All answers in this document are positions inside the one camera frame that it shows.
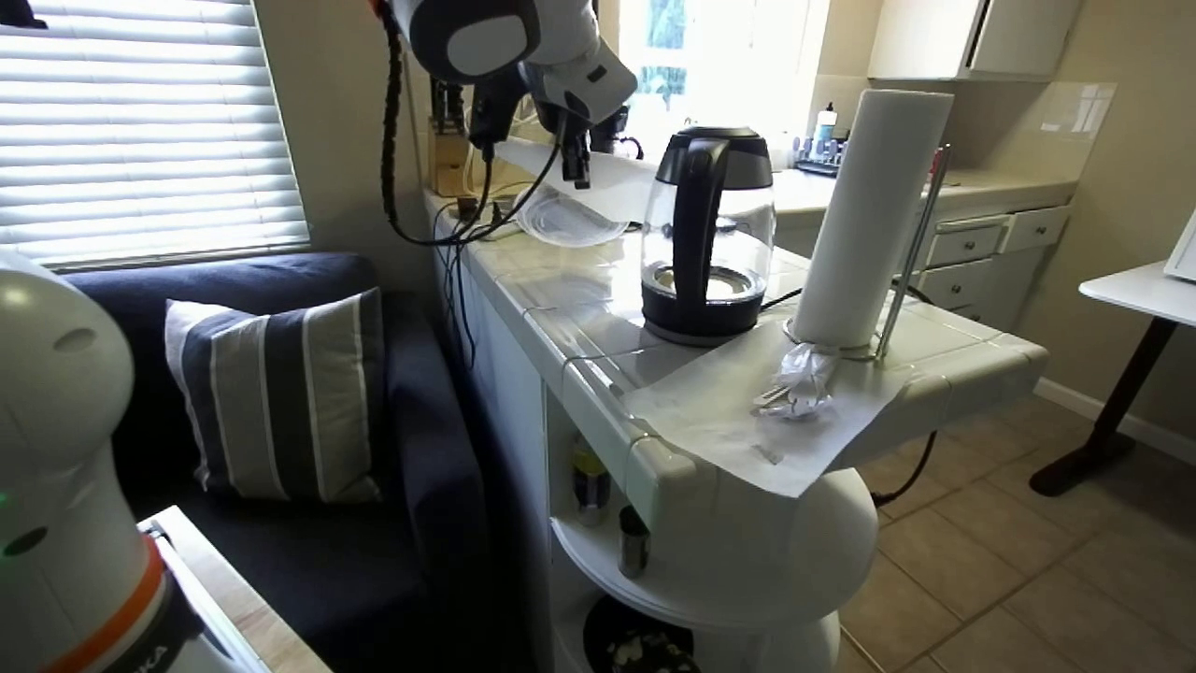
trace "floor tile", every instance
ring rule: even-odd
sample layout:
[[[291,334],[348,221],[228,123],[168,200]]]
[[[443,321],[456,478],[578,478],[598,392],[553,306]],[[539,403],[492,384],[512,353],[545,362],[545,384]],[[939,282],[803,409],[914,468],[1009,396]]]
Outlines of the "floor tile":
[[[923,510],[880,534],[880,556],[914,579],[958,620],[1004,599],[1020,571],[934,510]]]
[[[1106,529],[1111,521],[1130,515],[1123,501],[1111,499],[1096,484],[1080,484],[1059,499],[1035,495],[1032,477],[1064,452],[1070,452],[1070,444],[1025,452],[1020,459],[991,473],[985,484],[1004,490],[1009,499],[1016,499],[1032,511],[1046,515],[1049,525],[1071,533],[1077,540],[1088,540],[1100,529]]]
[[[870,660],[852,642],[852,636],[843,634],[841,636],[841,646],[837,646],[837,667],[834,667],[834,673],[878,673],[875,667],[870,667]]]
[[[1196,468],[1133,448],[1042,499],[1029,478],[1092,422],[1025,396],[941,434],[880,511],[880,550],[841,609],[847,673],[1196,673]],[[923,440],[859,468],[908,478]]]
[[[1082,673],[1179,673],[1196,667],[1196,660],[1169,636],[1162,636],[1154,625],[1142,625],[1135,615],[1122,609],[1070,568],[1042,571],[1001,609],[1042,636]]]
[[[1039,634],[1001,609],[961,629],[931,660],[966,673],[1077,673]]]
[[[970,484],[966,490],[949,495],[934,511],[1009,561],[1020,576],[1042,571],[1077,548],[1064,529],[991,484]]]
[[[1130,525],[1082,543],[1070,561],[1106,599],[1196,656],[1196,543],[1166,529]]]
[[[939,646],[961,620],[890,561],[875,561],[841,609],[843,634],[880,667],[899,671]]]

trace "white blinds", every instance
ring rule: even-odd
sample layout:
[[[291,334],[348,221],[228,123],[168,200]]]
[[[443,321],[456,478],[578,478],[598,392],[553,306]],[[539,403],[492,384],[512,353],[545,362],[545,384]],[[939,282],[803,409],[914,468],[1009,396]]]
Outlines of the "white blinds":
[[[249,0],[0,25],[0,246],[49,267],[306,246]]]

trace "black lid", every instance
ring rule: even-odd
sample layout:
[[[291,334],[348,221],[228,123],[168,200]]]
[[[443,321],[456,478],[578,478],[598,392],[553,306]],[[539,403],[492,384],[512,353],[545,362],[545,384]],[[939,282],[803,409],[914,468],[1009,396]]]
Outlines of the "black lid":
[[[679,179],[679,160],[691,146],[700,143],[726,143],[726,172],[721,189],[726,191],[758,191],[772,189],[772,164],[771,164],[771,143],[758,139],[752,128],[686,128],[676,130],[665,146],[665,156],[656,164],[656,182],[676,182]]]

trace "wall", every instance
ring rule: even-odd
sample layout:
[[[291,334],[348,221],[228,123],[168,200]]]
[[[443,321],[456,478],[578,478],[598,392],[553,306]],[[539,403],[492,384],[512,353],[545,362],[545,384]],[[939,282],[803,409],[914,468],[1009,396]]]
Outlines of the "wall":
[[[1077,285],[1166,257],[1196,211],[1196,4],[1082,0],[1060,84],[1117,84],[1088,154],[1071,225],[1020,334],[1049,348],[1046,379],[1106,396],[1142,317],[1077,295]],[[1196,334],[1176,334],[1133,414],[1196,440]]]
[[[390,287],[428,295],[428,256],[381,215],[385,34],[366,0],[256,0],[304,211],[316,246],[361,250]],[[424,234],[409,109],[401,123],[401,225]]]
[[[828,0],[811,120],[824,101],[834,101],[837,128],[841,130],[852,128],[854,101],[867,90],[864,73],[867,73],[878,13],[880,13],[880,0]]]

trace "cabinet door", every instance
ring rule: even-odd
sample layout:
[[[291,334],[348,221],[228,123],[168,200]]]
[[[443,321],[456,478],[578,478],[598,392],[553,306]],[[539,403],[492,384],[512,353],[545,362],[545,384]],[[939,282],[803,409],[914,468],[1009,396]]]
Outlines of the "cabinet door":
[[[958,312],[958,306],[966,306],[966,305],[979,305],[985,295],[985,257],[984,261],[964,261],[964,267],[939,267],[939,270],[923,270],[914,287],[946,306],[946,312]]]
[[[1054,246],[1060,229],[1070,225],[1070,215],[1070,207],[1009,215],[1001,256]]]
[[[966,75],[1049,80],[1080,0],[985,0]]]
[[[984,0],[885,0],[870,45],[870,80],[958,80]]]
[[[985,325],[1011,334],[1032,301],[1049,246],[1001,256],[985,270]]]
[[[951,267],[951,261],[966,261],[966,257],[985,257],[998,250],[1001,235],[1004,235],[1001,225],[939,234],[931,239],[928,267]]]

